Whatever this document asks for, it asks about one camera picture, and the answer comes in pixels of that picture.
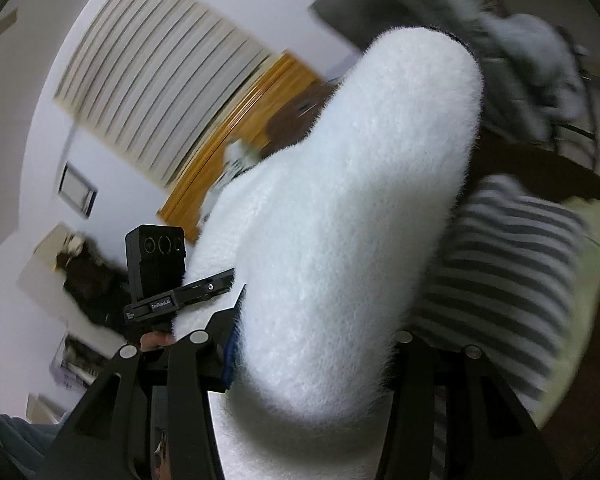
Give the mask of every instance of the dark brown object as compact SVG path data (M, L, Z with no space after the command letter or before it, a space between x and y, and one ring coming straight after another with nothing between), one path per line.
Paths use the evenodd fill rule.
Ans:
M304 139L335 89L330 83L312 84L280 108L267 123L269 143L260 150L260 158Z
M89 320L125 335L122 309L131 303L126 274L100 261L86 244L77 256L59 253L56 263L66 274L64 290Z

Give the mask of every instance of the picture frame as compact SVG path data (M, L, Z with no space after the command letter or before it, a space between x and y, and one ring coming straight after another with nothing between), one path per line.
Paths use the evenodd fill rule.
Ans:
M91 215L98 190L73 166L66 164L62 171L58 194L85 218Z

